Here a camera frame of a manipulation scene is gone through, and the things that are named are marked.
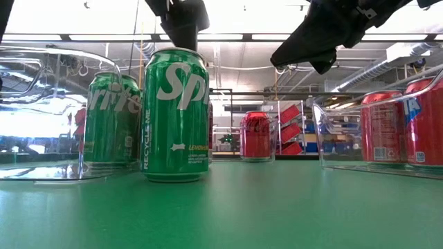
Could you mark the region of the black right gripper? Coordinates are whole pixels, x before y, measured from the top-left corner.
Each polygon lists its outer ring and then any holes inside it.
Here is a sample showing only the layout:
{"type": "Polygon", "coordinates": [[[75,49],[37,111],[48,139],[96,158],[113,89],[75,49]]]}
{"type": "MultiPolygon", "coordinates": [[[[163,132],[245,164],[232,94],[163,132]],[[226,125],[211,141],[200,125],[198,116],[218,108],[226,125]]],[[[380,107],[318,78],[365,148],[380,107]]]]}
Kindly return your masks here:
{"type": "Polygon", "coordinates": [[[412,0],[309,0],[306,19],[272,54],[272,65],[309,62],[322,75],[336,61],[336,46],[352,47],[412,0]]]}

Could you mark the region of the silver flexible air duct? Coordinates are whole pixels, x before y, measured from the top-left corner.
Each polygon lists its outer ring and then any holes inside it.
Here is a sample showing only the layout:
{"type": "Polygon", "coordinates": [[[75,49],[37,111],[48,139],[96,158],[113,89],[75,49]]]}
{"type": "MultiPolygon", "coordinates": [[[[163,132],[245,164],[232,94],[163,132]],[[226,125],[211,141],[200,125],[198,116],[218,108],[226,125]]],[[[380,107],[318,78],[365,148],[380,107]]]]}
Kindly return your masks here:
{"type": "Polygon", "coordinates": [[[153,43],[137,42],[134,47],[139,51],[144,60],[150,61],[152,54],[156,51],[156,46],[153,43]]]}

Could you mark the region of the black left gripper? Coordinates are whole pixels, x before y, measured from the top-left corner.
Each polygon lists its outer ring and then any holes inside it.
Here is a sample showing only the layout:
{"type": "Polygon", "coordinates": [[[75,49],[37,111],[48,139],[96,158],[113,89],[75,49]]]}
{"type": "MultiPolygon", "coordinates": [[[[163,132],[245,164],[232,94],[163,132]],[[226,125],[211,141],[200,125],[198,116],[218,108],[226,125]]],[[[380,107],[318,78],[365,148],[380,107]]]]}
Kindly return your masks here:
{"type": "Polygon", "coordinates": [[[197,51],[198,33],[210,27],[203,0],[145,0],[172,43],[197,51]]]}

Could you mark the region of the white shelving rack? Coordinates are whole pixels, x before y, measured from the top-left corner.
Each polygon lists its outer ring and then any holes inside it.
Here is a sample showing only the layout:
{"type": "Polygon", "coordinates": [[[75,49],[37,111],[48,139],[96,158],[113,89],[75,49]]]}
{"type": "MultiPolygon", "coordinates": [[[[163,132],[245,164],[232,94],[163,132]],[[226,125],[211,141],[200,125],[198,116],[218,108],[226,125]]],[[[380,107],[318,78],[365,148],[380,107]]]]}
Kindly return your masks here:
{"type": "Polygon", "coordinates": [[[300,146],[303,148],[303,152],[300,153],[300,154],[304,154],[305,155],[307,153],[307,149],[306,149],[306,131],[305,131],[305,125],[306,125],[305,119],[306,119],[306,117],[305,117],[304,103],[305,102],[303,100],[298,100],[298,101],[278,100],[277,101],[278,154],[279,155],[282,155],[281,151],[282,151],[282,146],[284,144],[284,143],[281,142],[281,130],[283,128],[289,126],[292,123],[298,124],[298,126],[300,127],[301,132],[295,138],[292,138],[289,142],[298,142],[300,144],[300,146]],[[289,121],[286,124],[281,124],[280,123],[280,112],[284,111],[285,109],[287,109],[291,105],[296,105],[298,107],[298,109],[300,110],[300,115],[298,115],[296,118],[294,118],[293,120],[289,121]]]}

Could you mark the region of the black horizontal crossbar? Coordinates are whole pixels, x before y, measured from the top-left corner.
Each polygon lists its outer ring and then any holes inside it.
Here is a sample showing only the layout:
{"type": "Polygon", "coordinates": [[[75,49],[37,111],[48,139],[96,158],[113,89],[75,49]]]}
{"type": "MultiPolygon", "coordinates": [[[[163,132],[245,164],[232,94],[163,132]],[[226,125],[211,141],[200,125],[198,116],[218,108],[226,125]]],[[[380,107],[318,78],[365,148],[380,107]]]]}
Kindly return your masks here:
{"type": "Polygon", "coordinates": [[[269,97],[272,95],[277,96],[293,96],[293,95],[303,95],[303,96],[352,96],[359,97],[362,96],[363,93],[356,92],[265,92],[265,91],[244,91],[244,92],[235,92],[232,89],[223,89],[223,90],[211,90],[210,95],[253,95],[253,96],[263,96],[269,97]]]}

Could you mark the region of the white ceiling box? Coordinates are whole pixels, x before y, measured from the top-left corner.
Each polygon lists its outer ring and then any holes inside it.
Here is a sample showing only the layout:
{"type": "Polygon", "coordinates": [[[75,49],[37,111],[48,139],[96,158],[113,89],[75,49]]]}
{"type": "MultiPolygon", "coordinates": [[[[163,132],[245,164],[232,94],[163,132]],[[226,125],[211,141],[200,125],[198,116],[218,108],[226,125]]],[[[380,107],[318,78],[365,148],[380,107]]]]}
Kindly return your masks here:
{"type": "Polygon", "coordinates": [[[422,43],[396,43],[386,49],[386,59],[388,62],[403,60],[412,58],[418,60],[422,57],[429,56],[430,50],[434,45],[430,45],[426,42],[422,43]]]}

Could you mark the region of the red storage bin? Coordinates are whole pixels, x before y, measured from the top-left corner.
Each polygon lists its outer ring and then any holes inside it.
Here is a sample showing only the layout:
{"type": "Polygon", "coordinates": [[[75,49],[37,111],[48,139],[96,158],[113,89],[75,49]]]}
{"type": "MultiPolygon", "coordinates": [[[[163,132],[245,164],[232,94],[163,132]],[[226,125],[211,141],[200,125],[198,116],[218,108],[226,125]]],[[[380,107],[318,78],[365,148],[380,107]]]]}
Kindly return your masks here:
{"type": "Polygon", "coordinates": [[[295,138],[301,132],[300,127],[296,123],[292,123],[289,126],[281,130],[281,142],[289,142],[292,138],[295,138]]]}
{"type": "Polygon", "coordinates": [[[298,142],[287,142],[282,146],[282,155],[298,155],[303,152],[303,148],[298,142]]]}
{"type": "Polygon", "coordinates": [[[300,115],[300,110],[298,107],[296,105],[291,105],[284,111],[280,112],[280,123],[284,125],[296,118],[298,115],[300,115]]]}

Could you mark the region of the green Sprite can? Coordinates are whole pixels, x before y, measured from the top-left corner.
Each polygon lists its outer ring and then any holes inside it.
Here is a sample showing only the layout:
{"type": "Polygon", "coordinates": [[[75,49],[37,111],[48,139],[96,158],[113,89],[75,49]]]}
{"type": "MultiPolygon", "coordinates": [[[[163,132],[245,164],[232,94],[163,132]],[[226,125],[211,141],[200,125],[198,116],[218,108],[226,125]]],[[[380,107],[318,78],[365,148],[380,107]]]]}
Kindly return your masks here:
{"type": "Polygon", "coordinates": [[[149,181],[199,180],[209,165],[209,75],[185,48],[156,51],[145,68],[141,171],[149,181]]]}
{"type": "Polygon", "coordinates": [[[141,91],[135,78],[96,73],[89,85],[84,130],[84,163],[124,167],[136,161],[141,91]]]}

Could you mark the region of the red Fanta can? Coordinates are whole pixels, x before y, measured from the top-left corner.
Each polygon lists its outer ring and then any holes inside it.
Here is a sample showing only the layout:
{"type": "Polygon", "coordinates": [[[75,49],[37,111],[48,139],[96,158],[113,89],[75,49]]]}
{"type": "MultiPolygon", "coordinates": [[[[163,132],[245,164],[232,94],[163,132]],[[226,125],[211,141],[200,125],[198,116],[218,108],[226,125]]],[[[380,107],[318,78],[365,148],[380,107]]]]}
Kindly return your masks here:
{"type": "Polygon", "coordinates": [[[443,78],[403,105],[408,164],[443,168],[443,78]]]}
{"type": "Polygon", "coordinates": [[[374,91],[364,95],[361,110],[361,141],[364,161],[399,167],[406,163],[403,107],[384,100],[399,97],[400,90],[374,91]]]}

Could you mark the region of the black aluminium table frame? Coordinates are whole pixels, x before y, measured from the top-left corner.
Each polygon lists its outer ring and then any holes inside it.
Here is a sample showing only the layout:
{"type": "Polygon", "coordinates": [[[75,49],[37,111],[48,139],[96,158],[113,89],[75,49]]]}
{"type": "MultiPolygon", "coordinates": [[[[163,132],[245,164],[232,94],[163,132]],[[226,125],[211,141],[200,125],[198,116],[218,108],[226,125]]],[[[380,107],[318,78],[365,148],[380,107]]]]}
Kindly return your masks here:
{"type": "MultiPolygon", "coordinates": [[[[76,160],[79,154],[2,154],[0,153],[0,164],[50,162],[59,160],[76,160]]],[[[318,154],[312,155],[276,155],[276,160],[319,160],[318,154]]]]}

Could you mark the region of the clear plastic bin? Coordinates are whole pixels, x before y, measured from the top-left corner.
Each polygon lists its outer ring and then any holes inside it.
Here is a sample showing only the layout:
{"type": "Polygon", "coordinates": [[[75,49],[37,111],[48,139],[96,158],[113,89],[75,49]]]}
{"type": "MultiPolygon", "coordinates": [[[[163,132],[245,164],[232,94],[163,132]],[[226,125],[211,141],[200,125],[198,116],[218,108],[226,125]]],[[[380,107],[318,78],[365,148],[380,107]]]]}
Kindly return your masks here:
{"type": "Polygon", "coordinates": [[[408,164],[406,151],[406,123],[404,120],[403,100],[414,97],[429,90],[443,78],[443,64],[423,73],[416,74],[399,82],[389,84],[374,91],[400,90],[399,97],[384,100],[400,102],[403,107],[404,122],[404,149],[406,163],[396,167],[394,165],[371,164],[363,159],[361,141],[361,110],[365,107],[362,100],[365,94],[357,98],[339,102],[330,106],[314,104],[314,127],[317,138],[320,164],[326,168],[349,169],[363,172],[382,174],[398,174],[420,178],[435,178],[443,180],[443,168],[416,167],[408,164]]]}
{"type": "Polygon", "coordinates": [[[233,133],[223,133],[221,138],[218,138],[218,143],[215,144],[213,150],[213,160],[243,160],[249,163],[263,163],[275,160],[276,148],[276,122],[269,117],[270,121],[270,139],[271,139],[271,157],[267,160],[245,160],[240,155],[240,124],[233,133]]]}
{"type": "Polygon", "coordinates": [[[81,50],[0,46],[0,153],[79,154],[76,160],[0,164],[0,181],[76,181],[135,170],[83,161],[89,85],[119,75],[110,59],[81,50]]]}

